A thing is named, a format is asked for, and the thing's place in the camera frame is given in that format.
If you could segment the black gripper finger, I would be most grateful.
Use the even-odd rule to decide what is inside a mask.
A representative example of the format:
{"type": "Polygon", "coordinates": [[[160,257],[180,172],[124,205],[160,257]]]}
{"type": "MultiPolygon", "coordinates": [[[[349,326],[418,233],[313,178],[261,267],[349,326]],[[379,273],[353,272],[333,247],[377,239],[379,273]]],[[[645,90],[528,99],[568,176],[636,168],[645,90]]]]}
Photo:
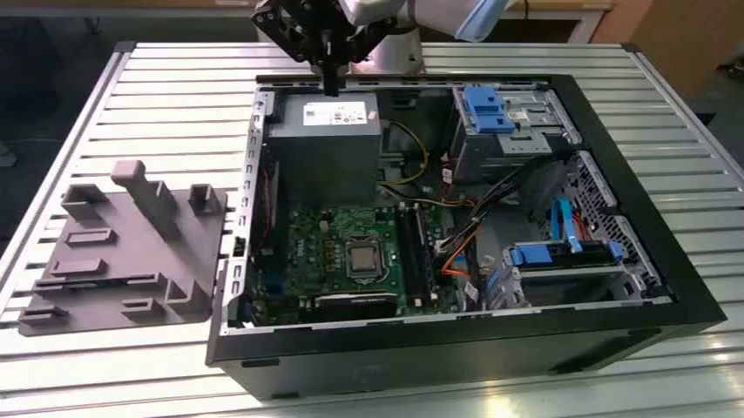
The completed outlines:
{"type": "Polygon", "coordinates": [[[387,36],[387,21],[381,20],[355,27],[335,25],[331,29],[331,95],[345,88],[346,66],[359,63],[387,36]]]}
{"type": "Polygon", "coordinates": [[[331,33],[313,38],[307,33],[302,1],[258,1],[251,22],[297,62],[307,62],[321,76],[323,92],[331,94],[331,59],[327,43],[331,33]]]}

